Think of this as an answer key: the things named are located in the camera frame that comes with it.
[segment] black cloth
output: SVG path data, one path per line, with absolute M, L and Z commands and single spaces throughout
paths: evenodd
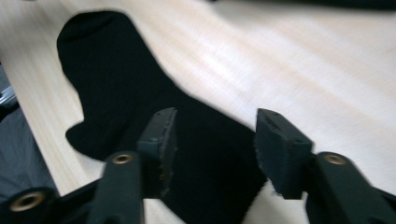
M 0 203 L 23 190 L 55 184 L 20 109 L 0 123 Z
M 57 47 L 83 107 L 84 121 L 66 133 L 76 150 L 97 160 L 135 150 L 151 116 L 175 107 L 178 151 L 163 201 L 187 223 L 242 221 L 265 180 L 253 131 L 181 91 L 122 13 L 75 16 Z

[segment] wooden table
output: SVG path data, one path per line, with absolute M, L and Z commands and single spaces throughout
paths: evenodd
M 83 120 L 56 38 L 73 15 L 128 14 L 183 90 L 254 129 L 258 107 L 275 110 L 315 151 L 352 159 L 370 182 L 396 194 L 396 14 L 221 0 L 2 0 L 0 61 L 61 194 L 100 176 L 103 164 L 64 137 Z M 271 186 L 246 223 L 306 223 L 303 202 Z M 146 200 L 148 223 L 179 223 Z

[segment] brass screw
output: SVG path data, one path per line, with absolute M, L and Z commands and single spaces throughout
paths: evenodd
M 324 159 L 332 164 L 336 164 L 336 165 L 345 165 L 347 164 L 347 161 L 344 160 L 342 157 L 339 157 L 337 155 L 326 155 L 324 156 Z

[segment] black sock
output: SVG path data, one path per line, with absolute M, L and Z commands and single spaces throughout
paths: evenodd
M 57 47 L 84 112 L 66 133 L 76 150 L 97 160 L 135 150 L 151 116 L 175 107 L 178 151 L 163 201 L 187 223 L 242 221 L 265 180 L 253 131 L 181 91 L 121 13 L 77 15 Z

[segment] wooden surface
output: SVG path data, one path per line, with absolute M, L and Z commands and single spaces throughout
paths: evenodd
M 0 61 L 62 194 L 98 178 L 102 164 L 76 153 L 65 131 L 83 120 L 56 38 L 82 11 L 127 13 L 164 71 L 188 93 L 254 129 L 275 110 L 316 143 L 352 159 L 396 194 L 396 14 L 221 0 L 0 2 Z M 270 186 L 246 223 L 306 223 L 302 202 Z M 146 200 L 148 223 L 179 223 Z

